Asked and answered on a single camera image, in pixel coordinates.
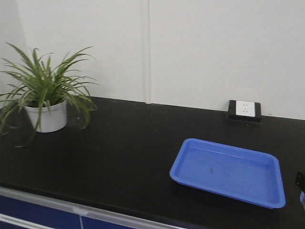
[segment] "blue tray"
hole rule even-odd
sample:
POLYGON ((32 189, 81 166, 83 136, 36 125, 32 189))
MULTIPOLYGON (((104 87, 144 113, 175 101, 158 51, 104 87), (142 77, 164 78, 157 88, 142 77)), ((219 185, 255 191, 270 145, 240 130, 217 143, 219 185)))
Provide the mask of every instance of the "blue tray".
POLYGON ((179 184, 265 208, 286 203, 279 162, 262 152, 189 138, 170 175, 179 184))

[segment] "cabinet door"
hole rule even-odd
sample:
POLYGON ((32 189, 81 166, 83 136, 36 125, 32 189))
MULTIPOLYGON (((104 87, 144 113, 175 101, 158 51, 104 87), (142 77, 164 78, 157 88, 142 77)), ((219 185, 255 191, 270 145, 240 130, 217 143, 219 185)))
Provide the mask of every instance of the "cabinet door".
POLYGON ((81 229, 79 215, 3 196, 0 213, 55 229, 81 229))
POLYGON ((91 219, 87 217, 82 217, 81 219, 82 219, 83 229, 132 229, 129 227, 108 223, 97 219, 91 219))
POLYGON ((9 223, 4 223, 0 221, 0 228, 2 229, 24 229, 22 227, 18 227, 9 223))

